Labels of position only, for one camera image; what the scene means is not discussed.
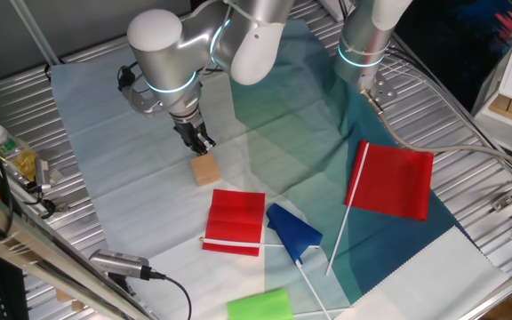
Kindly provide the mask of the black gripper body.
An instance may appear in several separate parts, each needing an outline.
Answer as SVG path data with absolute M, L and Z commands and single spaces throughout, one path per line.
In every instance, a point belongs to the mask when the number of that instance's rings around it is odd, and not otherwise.
M 185 143 L 205 143 L 207 141 L 206 128 L 201 116 L 190 119 L 175 119 L 174 130 Z

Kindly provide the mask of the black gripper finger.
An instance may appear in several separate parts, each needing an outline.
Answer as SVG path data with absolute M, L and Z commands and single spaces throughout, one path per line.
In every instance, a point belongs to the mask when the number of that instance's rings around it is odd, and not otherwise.
M 197 134 L 197 138 L 200 141 L 202 153 L 207 153 L 211 148 L 216 146 L 216 142 L 202 132 Z
M 184 142 L 186 146 L 190 148 L 193 152 L 195 152 L 198 156 L 202 156 L 207 153 L 207 148 L 205 144 L 196 137 L 186 137 L 184 139 Z

